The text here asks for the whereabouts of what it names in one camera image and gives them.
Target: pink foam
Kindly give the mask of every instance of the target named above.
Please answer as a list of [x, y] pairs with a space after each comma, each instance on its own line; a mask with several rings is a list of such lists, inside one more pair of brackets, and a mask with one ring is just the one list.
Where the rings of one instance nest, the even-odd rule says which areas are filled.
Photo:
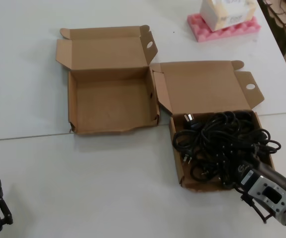
[[261, 26], [257, 23], [255, 16], [250, 21], [245, 21], [215, 32], [210, 30], [209, 26], [202, 19], [200, 14], [189, 15], [187, 21], [198, 42], [254, 33], [261, 29]]

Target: cardboard box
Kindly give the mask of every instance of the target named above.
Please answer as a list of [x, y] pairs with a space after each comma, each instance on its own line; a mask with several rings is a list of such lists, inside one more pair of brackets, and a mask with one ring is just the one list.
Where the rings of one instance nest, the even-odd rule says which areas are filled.
[[[212, 113], [248, 110], [256, 128], [257, 116], [251, 111], [264, 100], [250, 72], [236, 71], [241, 61], [170, 62], [152, 66], [159, 103], [172, 115], [170, 132], [183, 129], [184, 114], [205, 119]], [[178, 181], [194, 191], [223, 190], [218, 180], [199, 183], [190, 177], [190, 167], [173, 148]], [[271, 157], [265, 163], [273, 166]]]
[[149, 63], [149, 26], [61, 29], [56, 60], [69, 68], [68, 119], [77, 134], [155, 126], [159, 107]]
[[260, 0], [259, 4], [286, 61], [286, 2]]
[[212, 31], [249, 21], [256, 0], [202, 0], [200, 15]]

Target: empty cardboard box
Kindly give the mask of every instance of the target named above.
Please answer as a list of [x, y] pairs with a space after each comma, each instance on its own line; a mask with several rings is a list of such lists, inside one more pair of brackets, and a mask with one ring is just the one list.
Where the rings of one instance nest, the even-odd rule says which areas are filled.
[[[159, 103], [172, 115], [171, 137], [183, 129], [185, 114], [193, 114], [195, 119], [205, 119], [217, 112], [248, 110], [252, 113], [256, 128], [260, 128], [258, 118], [251, 109], [261, 103], [264, 97], [250, 72], [236, 71], [243, 66], [241, 61], [153, 65]], [[182, 187], [194, 191], [223, 189], [218, 180], [208, 183], [194, 181], [188, 164], [182, 165], [183, 158], [174, 148], [173, 152], [178, 181]], [[273, 166], [271, 157], [264, 162]]]
[[149, 63], [149, 26], [61, 29], [56, 60], [68, 73], [68, 119], [77, 134], [155, 126], [159, 108]]

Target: black power cable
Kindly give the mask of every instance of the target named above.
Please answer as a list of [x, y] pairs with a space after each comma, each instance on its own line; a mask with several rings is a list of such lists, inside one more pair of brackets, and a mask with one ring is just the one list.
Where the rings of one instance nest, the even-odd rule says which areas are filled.
[[190, 176], [199, 182], [219, 176], [224, 186], [233, 187], [232, 170], [239, 153], [265, 158], [281, 148], [267, 130], [254, 128], [251, 114], [246, 111], [216, 113], [206, 121], [197, 121], [192, 115], [185, 118], [185, 129], [174, 135], [172, 144], [183, 162], [192, 162]]

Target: cardboard box lid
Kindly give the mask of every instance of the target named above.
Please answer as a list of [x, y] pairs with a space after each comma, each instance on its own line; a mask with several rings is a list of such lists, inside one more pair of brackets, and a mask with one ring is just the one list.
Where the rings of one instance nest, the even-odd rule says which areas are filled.
[[250, 110], [264, 96], [250, 72], [235, 71], [243, 66], [238, 60], [152, 65], [159, 103], [173, 115]]
[[157, 53], [149, 26], [60, 29], [56, 60], [71, 70], [148, 66]]

